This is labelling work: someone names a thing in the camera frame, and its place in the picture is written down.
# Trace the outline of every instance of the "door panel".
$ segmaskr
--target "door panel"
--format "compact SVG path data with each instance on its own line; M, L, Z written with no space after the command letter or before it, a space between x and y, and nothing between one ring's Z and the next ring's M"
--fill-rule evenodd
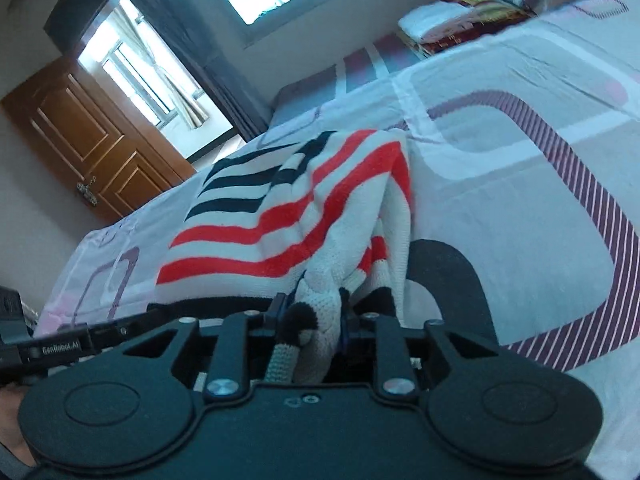
M136 108L121 106L123 96L62 57L2 101L44 163L70 192L89 185L94 211L110 222L194 173Z

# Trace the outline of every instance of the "tied curtain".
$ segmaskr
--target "tied curtain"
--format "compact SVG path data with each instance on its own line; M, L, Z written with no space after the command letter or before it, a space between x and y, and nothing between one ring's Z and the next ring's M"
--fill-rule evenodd
M142 36L140 36L136 24L131 21L121 6L117 6L111 13L109 22L122 38L122 41L127 43L131 49L140 56L140 59L151 66L158 74L160 81L167 87L178 114L183 118L187 126L191 130L201 127L204 121L209 119L206 111L198 104L196 99L181 88L164 68L156 63L156 57L151 47L149 47Z
M131 2L246 142L268 129L272 110L226 60L193 0Z

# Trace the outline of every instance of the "door handle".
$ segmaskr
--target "door handle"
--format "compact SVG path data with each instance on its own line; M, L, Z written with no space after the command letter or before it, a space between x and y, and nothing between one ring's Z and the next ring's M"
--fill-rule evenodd
M98 199L97 197L91 192L91 190L89 190L89 186L91 186L92 184L95 184L95 177L92 176L91 180L89 181L88 184L83 184L82 182L78 182L78 184L76 185L76 189L78 190L78 193L80 193L82 195L82 197L92 206L96 207L98 205Z

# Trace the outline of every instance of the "beige curtain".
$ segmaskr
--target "beige curtain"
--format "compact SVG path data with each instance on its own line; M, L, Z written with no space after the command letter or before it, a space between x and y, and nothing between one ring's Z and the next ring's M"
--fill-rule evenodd
M153 51L140 36L136 24L131 21L121 6L117 6L110 14L109 21L122 41L127 43L142 61L153 67L160 80L167 87L178 114L187 126L192 130L202 126L204 121L209 119L204 108L164 68L156 63Z

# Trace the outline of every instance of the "white pillow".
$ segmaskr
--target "white pillow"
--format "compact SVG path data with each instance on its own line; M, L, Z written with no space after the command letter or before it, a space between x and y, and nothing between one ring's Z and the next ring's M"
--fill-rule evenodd
M450 2L435 2L412 10L398 21L398 26L417 43L429 43L430 33L443 25L454 22L461 16L473 13L473 7Z

